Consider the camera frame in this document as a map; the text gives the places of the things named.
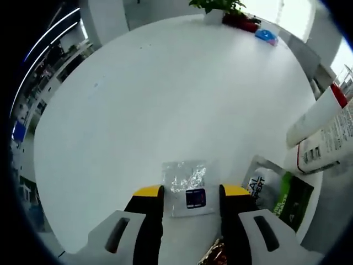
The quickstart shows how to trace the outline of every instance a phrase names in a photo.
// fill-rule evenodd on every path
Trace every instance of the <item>red bottle cap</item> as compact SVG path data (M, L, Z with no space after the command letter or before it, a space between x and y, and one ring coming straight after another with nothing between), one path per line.
M342 93L341 89L335 83L332 83L330 85L330 88L333 92L333 95L335 95L338 104L340 104L341 108L344 108L348 104L346 96Z

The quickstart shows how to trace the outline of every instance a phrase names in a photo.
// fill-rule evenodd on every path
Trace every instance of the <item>window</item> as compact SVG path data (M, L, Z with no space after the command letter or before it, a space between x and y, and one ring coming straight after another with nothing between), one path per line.
M347 41L342 38L340 47L338 48L337 54L331 64L331 69L338 76L344 69L344 65L349 68L353 67L353 51Z
M274 23L278 17L281 0L242 0L242 3L247 6L242 8L242 11Z
M304 42L314 22L315 4L312 0L282 0L278 25Z
M314 0L242 0L242 11L275 23L304 42L315 16Z

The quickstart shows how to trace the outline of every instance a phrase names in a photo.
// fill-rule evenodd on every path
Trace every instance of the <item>green leaves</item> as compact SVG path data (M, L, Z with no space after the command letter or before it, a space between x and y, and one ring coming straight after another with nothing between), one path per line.
M237 10L237 5L246 7L240 0L190 0L190 6L204 8L206 14L213 9L224 10L227 13Z

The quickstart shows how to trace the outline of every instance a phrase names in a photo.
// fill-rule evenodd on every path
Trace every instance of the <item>clear plastic bag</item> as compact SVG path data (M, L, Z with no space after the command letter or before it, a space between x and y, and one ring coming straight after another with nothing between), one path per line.
M165 213L173 217L219 210L220 180L216 164L204 160L162 164Z
M286 171L271 161L254 156L242 186L255 198L259 209L273 210L281 195Z

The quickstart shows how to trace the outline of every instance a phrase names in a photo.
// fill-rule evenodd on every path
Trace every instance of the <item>green package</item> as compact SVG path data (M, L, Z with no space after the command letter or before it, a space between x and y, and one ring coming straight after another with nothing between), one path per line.
M269 209L295 232L303 221L314 188L280 166L254 156L242 187L259 209Z

